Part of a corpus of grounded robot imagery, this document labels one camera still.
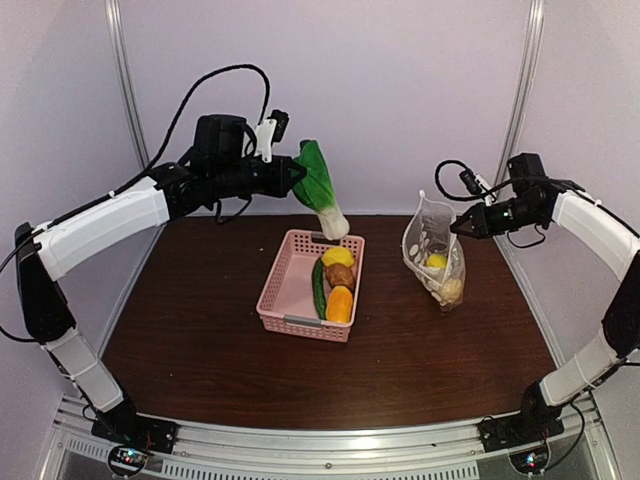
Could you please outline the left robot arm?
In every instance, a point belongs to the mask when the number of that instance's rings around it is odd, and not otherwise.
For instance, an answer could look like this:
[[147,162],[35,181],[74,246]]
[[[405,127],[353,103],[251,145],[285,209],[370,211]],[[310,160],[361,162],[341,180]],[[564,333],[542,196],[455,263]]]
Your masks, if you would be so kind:
[[201,208],[219,214],[224,199],[286,197],[306,174],[291,158],[272,153],[288,123],[288,114],[280,110],[256,128],[239,116],[202,116],[193,145],[178,162],[149,169],[122,192],[109,193],[82,212],[16,230],[16,276],[26,330],[94,408],[106,414],[106,429],[121,443],[137,442],[143,421],[127,409],[124,391],[79,332],[59,280],[139,232]]

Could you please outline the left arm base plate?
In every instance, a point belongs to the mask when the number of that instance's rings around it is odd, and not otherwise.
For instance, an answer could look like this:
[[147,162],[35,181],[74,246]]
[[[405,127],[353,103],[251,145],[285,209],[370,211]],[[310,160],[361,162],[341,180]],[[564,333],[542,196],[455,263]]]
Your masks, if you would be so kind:
[[171,454],[177,430],[175,422],[140,415],[124,401],[108,412],[97,410],[91,434],[145,452]]

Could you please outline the pale yellow wrinkled fruit toy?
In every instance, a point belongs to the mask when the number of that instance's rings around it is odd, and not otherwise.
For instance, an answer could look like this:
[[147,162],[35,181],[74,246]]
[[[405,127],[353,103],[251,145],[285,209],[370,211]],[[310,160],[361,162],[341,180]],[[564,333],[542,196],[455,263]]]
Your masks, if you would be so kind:
[[459,279],[449,278],[446,280],[438,291],[440,304],[449,305],[459,302],[463,294],[463,287],[463,282]]

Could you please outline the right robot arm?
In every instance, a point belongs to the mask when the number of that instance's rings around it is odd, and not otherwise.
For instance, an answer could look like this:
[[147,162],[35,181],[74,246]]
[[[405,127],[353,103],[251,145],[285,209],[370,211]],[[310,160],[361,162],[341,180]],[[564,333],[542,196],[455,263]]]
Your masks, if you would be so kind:
[[[582,335],[556,370],[528,387],[512,430],[519,440],[535,440],[564,406],[594,390],[639,350],[639,234],[573,180],[553,178],[539,155],[522,153],[507,162],[507,177],[495,186],[457,161],[469,209],[450,230],[459,236],[488,239],[524,227],[543,232],[551,226],[579,243],[577,253],[561,261],[566,273],[553,281],[555,313],[584,313],[592,308],[593,335]],[[569,260],[593,255],[583,267]]]

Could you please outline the dark green cucumber toy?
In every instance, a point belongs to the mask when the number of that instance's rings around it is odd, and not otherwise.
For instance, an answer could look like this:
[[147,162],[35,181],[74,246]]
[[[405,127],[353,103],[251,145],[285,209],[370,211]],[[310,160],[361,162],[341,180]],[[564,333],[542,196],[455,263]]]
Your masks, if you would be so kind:
[[326,319],[327,300],[324,289],[324,264],[318,257],[313,265],[311,273],[311,287],[313,293],[314,308],[320,320]]

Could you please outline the clear zip top bag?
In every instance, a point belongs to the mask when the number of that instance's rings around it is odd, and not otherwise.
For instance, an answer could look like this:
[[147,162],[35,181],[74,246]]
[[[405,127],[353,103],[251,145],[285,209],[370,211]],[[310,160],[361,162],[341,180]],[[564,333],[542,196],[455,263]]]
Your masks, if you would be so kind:
[[418,195],[417,209],[402,236],[403,261],[439,308],[449,312],[462,304],[466,281],[464,252],[450,230],[455,211],[428,199],[424,190]]

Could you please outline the yellow lemon toy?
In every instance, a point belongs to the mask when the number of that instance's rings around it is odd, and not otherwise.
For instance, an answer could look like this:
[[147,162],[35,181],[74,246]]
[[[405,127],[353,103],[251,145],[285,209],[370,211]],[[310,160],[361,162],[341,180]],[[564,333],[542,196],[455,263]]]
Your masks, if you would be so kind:
[[351,268],[355,264],[355,257],[348,248],[336,246],[327,249],[322,255],[321,261],[326,268],[334,264]]

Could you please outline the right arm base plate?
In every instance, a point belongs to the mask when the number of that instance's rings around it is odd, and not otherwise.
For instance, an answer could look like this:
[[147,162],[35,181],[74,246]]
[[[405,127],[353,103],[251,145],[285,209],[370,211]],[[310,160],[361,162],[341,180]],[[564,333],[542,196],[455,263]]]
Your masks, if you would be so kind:
[[489,453],[542,442],[562,434],[564,425],[559,419],[531,422],[516,413],[504,417],[485,416],[477,429],[484,451]]

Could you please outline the brown potato toy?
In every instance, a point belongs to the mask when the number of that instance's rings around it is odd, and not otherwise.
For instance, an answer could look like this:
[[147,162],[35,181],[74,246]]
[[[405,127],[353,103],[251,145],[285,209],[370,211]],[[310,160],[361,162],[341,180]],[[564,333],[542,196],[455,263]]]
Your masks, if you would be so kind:
[[345,287],[351,292],[355,289],[356,279],[350,267],[340,263],[334,263],[326,268],[325,276],[332,288]]

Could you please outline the green bok choy toy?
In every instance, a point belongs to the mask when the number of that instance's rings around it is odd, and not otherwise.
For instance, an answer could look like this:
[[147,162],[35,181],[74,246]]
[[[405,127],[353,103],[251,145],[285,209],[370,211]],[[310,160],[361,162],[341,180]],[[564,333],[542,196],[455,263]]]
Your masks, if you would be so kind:
[[324,237],[331,241],[344,238],[350,229],[338,206],[324,155],[316,140],[303,140],[294,162],[306,169],[306,175],[293,186],[298,201],[314,211]]

